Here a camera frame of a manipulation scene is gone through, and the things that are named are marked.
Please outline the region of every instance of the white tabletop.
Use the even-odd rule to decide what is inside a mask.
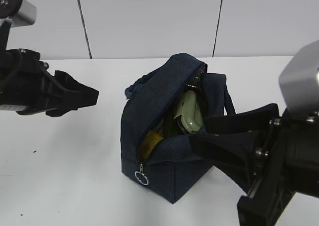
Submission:
[[[285,104],[278,76],[291,57],[204,58],[225,73],[237,112]],[[124,89],[166,59],[51,60],[100,91],[98,104],[59,118],[0,113],[0,225],[239,226],[241,189],[213,168],[172,205],[121,173]],[[319,200],[297,194],[278,226],[317,226]]]

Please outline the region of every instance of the fabric bag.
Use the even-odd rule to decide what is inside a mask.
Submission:
[[[121,119],[122,173],[163,196],[172,204],[179,200],[212,164],[193,154],[190,134],[160,140],[147,159],[141,145],[183,94],[194,75],[201,72],[200,88],[206,103],[203,117],[222,116],[224,108],[235,114],[226,87],[226,76],[207,72],[207,65],[186,54],[176,54],[160,68],[142,76],[125,90],[129,99]],[[205,133],[204,127],[199,132]]]

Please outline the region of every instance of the zipper pull ring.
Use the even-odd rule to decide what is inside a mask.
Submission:
[[[149,185],[149,179],[143,173],[144,166],[143,163],[140,163],[140,171],[135,171],[135,178],[142,184],[142,185]]]

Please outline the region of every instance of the robotic arm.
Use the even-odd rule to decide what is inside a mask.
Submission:
[[[27,49],[6,50],[11,27],[32,25],[36,7],[26,0],[0,0],[0,110],[20,115],[46,112],[58,117],[97,103],[97,90],[69,74],[47,72],[40,53]]]
[[[279,77],[278,106],[208,117],[209,134],[190,137],[193,152],[240,186],[241,226],[274,226],[296,192],[319,198],[319,41],[302,48]]]

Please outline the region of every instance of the light green object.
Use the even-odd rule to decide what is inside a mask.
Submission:
[[[174,119],[177,119],[179,127],[185,134],[199,131],[203,126],[203,118],[195,92],[188,91],[179,98]]]

